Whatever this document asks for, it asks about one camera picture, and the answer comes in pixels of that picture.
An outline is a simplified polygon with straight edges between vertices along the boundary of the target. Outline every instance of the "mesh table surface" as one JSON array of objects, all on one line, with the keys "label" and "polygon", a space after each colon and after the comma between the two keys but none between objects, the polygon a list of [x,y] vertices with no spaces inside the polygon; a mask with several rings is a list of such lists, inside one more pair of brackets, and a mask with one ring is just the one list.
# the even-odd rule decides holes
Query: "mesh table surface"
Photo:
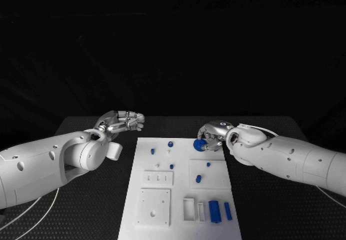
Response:
[{"label": "mesh table surface", "polygon": [[[94,127],[98,116],[68,117],[57,135]],[[308,140],[286,116],[147,116],[142,132],[120,133],[119,161],[104,160],[96,171],[61,188],[54,208],[24,240],[116,240],[119,238],[137,138],[197,138],[199,128],[212,120],[244,123],[279,135]],[[240,229],[244,240],[346,239],[346,209],[315,186],[282,179],[254,166],[243,165],[224,145],[233,183]],[[57,191],[42,197],[25,216],[2,232],[0,239],[16,239],[45,215]],[[346,198],[328,191],[346,205]],[[2,226],[34,202],[11,207]]]}]

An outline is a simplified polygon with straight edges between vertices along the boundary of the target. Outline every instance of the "white cable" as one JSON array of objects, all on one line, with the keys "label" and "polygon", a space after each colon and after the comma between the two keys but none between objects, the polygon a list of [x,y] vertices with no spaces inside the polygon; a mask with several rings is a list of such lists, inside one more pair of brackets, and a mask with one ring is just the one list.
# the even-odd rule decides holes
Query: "white cable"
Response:
[{"label": "white cable", "polygon": [[329,194],[320,189],[320,187],[319,186],[316,186],[318,188],[319,188],[319,190],[326,194],[326,196],[341,205],[341,206],[344,206],[345,208],[346,208],[346,206],[341,203],[341,202],[338,202],[331,196],[329,196]]},{"label": "white cable", "polygon": [[256,128],[256,129],[261,129],[261,130],[267,131],[269,133],[271,133],[276,137],[279,137],[279,135],[271,130],[269,130],[269,129],[263,128],[263,127],[251,126],[251,125],[247,125],[247,124],[240,124],[240,125],[248,126],[251,128]]},{"label": "white cable", "polygon": [[26,214],[26,212],[32,209],[32,207],[35,206],[36,202],[41,200],[42,198],[39,197],[38,200],[35,201],[35,203],[31,205],[31,207],[24,211],[24,213],[0,228],[0,231],[9,226],[12,225],[19,218]]},{"label": "white cable", "polygon": [[52,205],[51,205],[47,213],[45,213],[42,219],[38,221],[38,223],[34,225],[34,227],[26,231],[26,233],[25,233],[19,238],[16,238],[16,240],[19,240],[19,239],[35,229],[35,227],[36,227],[36,226],[39,225],[39,223],[42,222],[45,216],[49,214],[49,211],[51,211],[51,209],[52,209],[52,207],[54,207],[54,205],[55,205],[55,202],[57,202],[58,192],[60,192],[60,188],[58,188],[58,190],[57,190],[57,194],[55,194],[55,198],[54,198],[54,201],[52,201]]}]

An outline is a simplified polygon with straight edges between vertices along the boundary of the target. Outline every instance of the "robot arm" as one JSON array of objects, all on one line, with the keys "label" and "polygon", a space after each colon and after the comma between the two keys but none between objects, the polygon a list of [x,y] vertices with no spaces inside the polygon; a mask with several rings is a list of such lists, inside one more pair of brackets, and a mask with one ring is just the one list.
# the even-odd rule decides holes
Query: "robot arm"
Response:
[{"label": "robot arm", "polygon": [[218,150],[222,141],[243,164],[346,196],[345,153],[290,137],[267,137],[263,131],[246,124],[234,127],[225,121],[212,121],[201,128],[194,146],[198,151]]},{"label": "robot arm", "polygon": [[94,129],[24,143],[0,152],[0,209],[26,203],[96,170],[106,157],[119,160],[120,132],[140,131],[145,115],[110,111]]}]

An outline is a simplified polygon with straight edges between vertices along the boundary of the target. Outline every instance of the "blue disk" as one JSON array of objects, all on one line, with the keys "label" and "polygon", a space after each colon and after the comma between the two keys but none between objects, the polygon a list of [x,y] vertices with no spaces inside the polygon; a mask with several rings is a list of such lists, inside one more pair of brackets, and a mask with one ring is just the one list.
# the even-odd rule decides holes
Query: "blue disk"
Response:
[{"label": "blue disk", "polygon": [[208,141],[205,139],[195,140],[194,142],[194,147],[199,152],[204,152],[205,150],[202,149],[202,146],[208,144]]}]

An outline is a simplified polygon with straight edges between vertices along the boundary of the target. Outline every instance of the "dark wall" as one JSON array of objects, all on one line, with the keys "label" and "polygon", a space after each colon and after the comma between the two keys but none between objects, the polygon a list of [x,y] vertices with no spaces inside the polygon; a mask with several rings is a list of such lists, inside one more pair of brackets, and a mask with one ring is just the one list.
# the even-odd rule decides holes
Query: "dark wall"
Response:
[{"label": "dark wall", "polygon": [[286,115],[318,144],[345,133],[346,8],[270,3],[3,14],[0,148],[110,110]]}]

